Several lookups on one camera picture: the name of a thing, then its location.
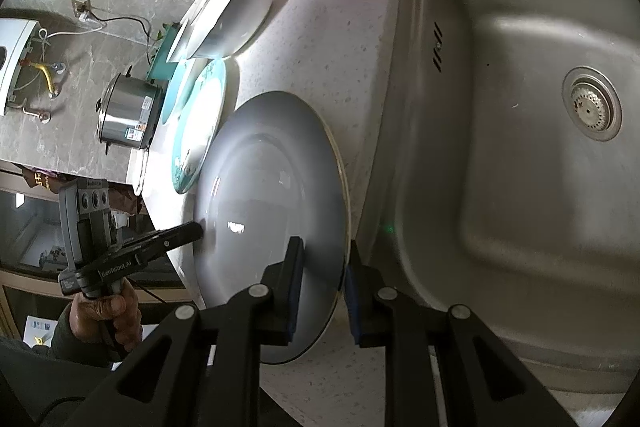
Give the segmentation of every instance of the stainless steel pot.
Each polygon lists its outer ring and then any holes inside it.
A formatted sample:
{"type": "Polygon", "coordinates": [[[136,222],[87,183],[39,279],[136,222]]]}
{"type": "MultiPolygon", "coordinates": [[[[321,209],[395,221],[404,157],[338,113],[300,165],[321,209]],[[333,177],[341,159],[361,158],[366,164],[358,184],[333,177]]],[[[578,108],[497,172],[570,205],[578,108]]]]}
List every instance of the stainless steel pot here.
{"type": "Polygon", "coordinates": [[[146,81],[117,74],[95,104],[98,113],[98,140],[146,149],[156,132],[162,105],[162,89],[146,81]]]}

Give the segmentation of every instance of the yellow pipe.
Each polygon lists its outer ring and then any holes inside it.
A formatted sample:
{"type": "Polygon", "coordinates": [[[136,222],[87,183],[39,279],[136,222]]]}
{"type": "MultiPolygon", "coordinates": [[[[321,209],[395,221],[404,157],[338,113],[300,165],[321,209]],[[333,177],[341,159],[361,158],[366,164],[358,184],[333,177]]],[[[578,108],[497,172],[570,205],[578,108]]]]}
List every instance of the yellow pipe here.
{"type": "Polygon", "coordinates": [[[44,76],[47,78],[47,89],[49,90],[49,93],[51,95],[55,95],[56,89],[53,85],[53,80],[51,79],[51,73],[49,73],[49,68],[47,68],[44,64],[40,64],[39,62],[29,62],[28,64],[30,66],[33,66],[34,68],[37,68],[42,73],[44,73],[44,76]]]}

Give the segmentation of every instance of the hand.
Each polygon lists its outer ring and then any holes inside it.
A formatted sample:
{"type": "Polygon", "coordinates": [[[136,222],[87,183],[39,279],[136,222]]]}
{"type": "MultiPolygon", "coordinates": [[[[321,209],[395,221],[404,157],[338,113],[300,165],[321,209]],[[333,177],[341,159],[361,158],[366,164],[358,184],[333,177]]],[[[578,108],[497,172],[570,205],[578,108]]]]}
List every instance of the hand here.
{"type": "Polygon", "coordinates": [[[98,323],[113,320],[116,328],[116,342],[127,351],[142,342],[142,314],[138,309],[138,296],[131,283],[122,280],[122,293],[99,299],[87,299],[76,294],[71,304],[69,325],[76,339],[84,343],[102,341],[98,323]]]}

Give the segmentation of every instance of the drain strainer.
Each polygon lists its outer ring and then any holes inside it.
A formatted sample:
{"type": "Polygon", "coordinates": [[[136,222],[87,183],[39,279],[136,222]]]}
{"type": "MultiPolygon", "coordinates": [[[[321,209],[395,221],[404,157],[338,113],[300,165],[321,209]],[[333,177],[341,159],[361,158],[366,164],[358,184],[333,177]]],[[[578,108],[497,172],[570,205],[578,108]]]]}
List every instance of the drain strainer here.
{"type": "Polygon", "coordinates": [[[611,82],[589,67],[571,70],[562,82],[562,99],[574,124],[594,140],[611,140],[622,124],[622,107],[611,82]]]}

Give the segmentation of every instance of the white cable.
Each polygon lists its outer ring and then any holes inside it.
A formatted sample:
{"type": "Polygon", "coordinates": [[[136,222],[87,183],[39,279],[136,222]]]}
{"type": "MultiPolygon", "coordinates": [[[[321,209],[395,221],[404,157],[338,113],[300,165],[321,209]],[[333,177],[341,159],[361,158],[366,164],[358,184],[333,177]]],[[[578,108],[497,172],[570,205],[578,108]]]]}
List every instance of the white cable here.
{"type": "Polygon", "coordinates": [[[104,23],[100,28],[93,28],[92,30],[84,30],[84,32],[56,32],[56,33],[52,33],[51,35],[46,35],[45,39],[48,39],[49,37],[55,37],[57,35],[84,35],[85,33],[100,32],[100,30],[104,30],[106,26],[107,24],[104,23]]]}
{"type": "MultiPolygon", "coordinates": [[[[45,51],[45,45],[48,44],[47,42],[47,38],[46,38],[46,34],[47,34],[47,29],[46,28],[41,28],[40,30],[38,30],[38,35],[40,36],[40,47],[41,47],[41,52],[40,52],[40,62],[44,62],[44,51],[45,51]],[[42,30],[44,30],[45,32],[45,36],[43,37],[41,32],[42,30]]],[[[42,72],[40,70],[36,71],[36,74],[34,75],[33,79],[31,79],[29,82],[27,82],[26,84],[23,84],[22,86],[18,86],[16,88],[14,88],[14,92],[19,92],[20,90],[25,89],[27,86],[30,86],[31,84],[34,83],[34,81],[36,81],[38,79],[38,77],[40,76],[42,72]]]]}

